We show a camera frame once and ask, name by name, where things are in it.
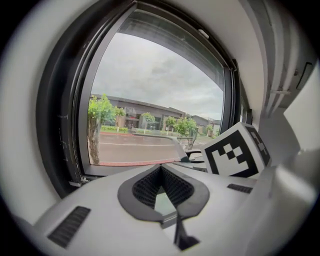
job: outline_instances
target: red curb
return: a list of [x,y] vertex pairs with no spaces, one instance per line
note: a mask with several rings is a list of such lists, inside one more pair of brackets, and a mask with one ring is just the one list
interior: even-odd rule
[[169,160],[161,160],[161,161],[143,161],[143,162],[100,162],[100,166],[148,166],[148,165],[156,165],[156,164],[166,164],[172,162],[179,162],[180,159],[169,159]]
[[106,135],[118,135],[118,136],[134,136],[131,133],[116,133],[116,132],[108,132],[108,131],[100,131],[100,134]]

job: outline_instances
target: white cube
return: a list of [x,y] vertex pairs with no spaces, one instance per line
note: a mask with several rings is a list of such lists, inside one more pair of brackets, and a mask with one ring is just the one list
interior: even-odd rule
[[257,130],[238,122],[201,148],[208,173],[257,178],[271,157]]

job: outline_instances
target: cloudy sky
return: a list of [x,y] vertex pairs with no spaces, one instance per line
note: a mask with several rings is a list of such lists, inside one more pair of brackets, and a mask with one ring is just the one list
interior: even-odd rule
[[222,90],[195,65],[157,43],[123,33],[108,45],[91,92],[216,120],[223,108]]

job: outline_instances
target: road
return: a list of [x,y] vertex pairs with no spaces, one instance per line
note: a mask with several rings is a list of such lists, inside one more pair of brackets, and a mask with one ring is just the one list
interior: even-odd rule
[[167,138],[101,133],[100,165],[139,166],[179,161],[173,141]]

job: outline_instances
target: tree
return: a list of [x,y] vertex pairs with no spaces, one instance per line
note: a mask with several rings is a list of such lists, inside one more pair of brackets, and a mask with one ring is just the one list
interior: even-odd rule
[[119,132],[119,119],[120,117],[124,117],[126,115],[126,112],[122,107],[114,107],[115,110],[115,125],[116,125],[116,132]]
[[116,117],[116,110],[108,100],[105,94],[101,99],[96,96],[91,96],[88,107],[88,140],[90,156],[94,165],[98,165],[99,159],[99,135],[101,125],[104,121],[114,121]]
[[209,136],[209,133],[210,133],[211,131],[213,131],[213,130],[214,130],[214,128],[212,127],[212,125],[211,125],[211,124],[208,124],[208,125],[206,126],[206,135]]
[[152,114],[150,114],[149,112],[143,113],[141,116],[145,119],[144,134],[146,134],[146,129],[147,129],[148,123],[154,122],[156,120],[156,118]]
[[177,120],[172,117],[172,116],[169,116],[166,121],[165,121],[165,125],[168,127],[168,130],[166,131],[166,135],[169,134],[169,129],[170,129],[170,126],[172,126],[172,132],[173,132],[173,128],[174,128],[174,125],[176,124]]
[[184,137],[187,136],[187,133],[189,134],[190,138],[188,138],[188,150],[191,150],[198,134],[196,121],[192,118],[180,117],[176,121],[174,129]]

